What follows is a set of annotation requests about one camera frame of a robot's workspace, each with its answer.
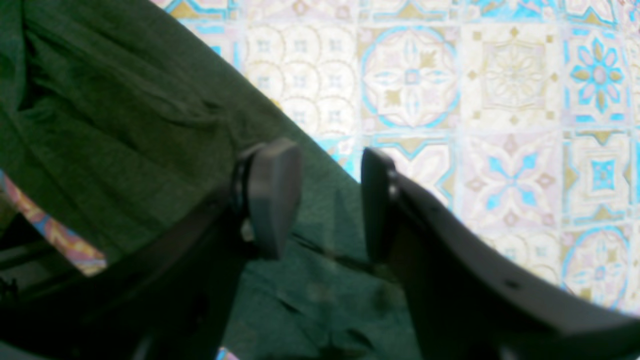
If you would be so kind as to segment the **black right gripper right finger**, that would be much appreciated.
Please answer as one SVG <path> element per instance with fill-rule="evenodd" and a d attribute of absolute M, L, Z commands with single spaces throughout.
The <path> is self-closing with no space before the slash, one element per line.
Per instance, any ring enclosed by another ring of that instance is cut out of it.
<path fill-rule="evenodd" d="M 639 319 L 567 293 L 503 257 L 368 147 L 366 250 L 404 291 L 425 360 L 636 360 Z"/>

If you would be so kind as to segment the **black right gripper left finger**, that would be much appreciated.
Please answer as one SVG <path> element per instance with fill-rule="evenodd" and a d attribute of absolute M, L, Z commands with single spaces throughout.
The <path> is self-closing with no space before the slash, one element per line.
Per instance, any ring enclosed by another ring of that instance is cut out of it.
<path fill-rule="evenodd" d="M 3 243 L 3 360 L 214 360 L 240 276 L 281 259 L 303 152 L 281 137 L 240 153 L 229 182 L 160 238 L 93 276 L 44 240 Z"/>

